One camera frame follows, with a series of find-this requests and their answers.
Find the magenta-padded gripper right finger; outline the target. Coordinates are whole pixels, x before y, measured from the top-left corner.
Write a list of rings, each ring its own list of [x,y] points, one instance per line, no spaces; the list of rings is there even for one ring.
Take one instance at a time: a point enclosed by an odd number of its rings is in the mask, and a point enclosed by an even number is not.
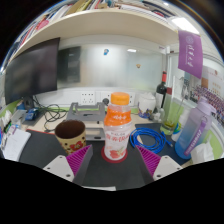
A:
[[[168,155],[159,156],[138,145],[135,146],[135,149],[141,157],[141,171],[146,184],[149,183],[149,178],[152,178],[154,181],[160,180],[182,169],[182,167]]]

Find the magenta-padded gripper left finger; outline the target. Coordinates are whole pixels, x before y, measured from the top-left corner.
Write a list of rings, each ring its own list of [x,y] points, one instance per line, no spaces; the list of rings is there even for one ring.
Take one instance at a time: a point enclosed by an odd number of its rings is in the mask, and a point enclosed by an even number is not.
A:
[[[92,156],[93,147],[87,145],[68,156],[57,156],[44,170],[81,186]]]

